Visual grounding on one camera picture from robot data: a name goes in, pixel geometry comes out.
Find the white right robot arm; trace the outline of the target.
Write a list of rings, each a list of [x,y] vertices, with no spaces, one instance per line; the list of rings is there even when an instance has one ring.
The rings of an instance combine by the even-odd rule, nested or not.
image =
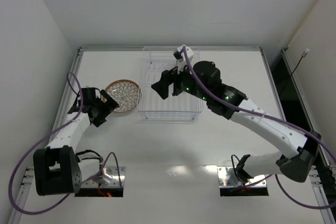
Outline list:
[[[295,182],[306,181],[318,152],[318,143],[308,134],[264,116],[233,110],[219,103],[200,87],[188,66],[164,70],[160,80],[152,84],[151,88],[162,99],[167,99],[170,85],[173,86],[173,96],[186,92],[202,99],[213,113],[250,129],[277,149],[277,152],[271,154],[244,155],[235,167],[239,181],[246,183],[262,174],[282,174]]]

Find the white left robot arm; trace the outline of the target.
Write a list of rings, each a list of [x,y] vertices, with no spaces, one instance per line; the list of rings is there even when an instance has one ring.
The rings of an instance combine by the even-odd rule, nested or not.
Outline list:
[[[82,182],[101,173],[103,158],[80,158],[76,148],[86,129],[99,127],[119,105],[105,91],[82,88],[69,109],[65,127],[33,154],[36,191],[40,196],[76,194]]]

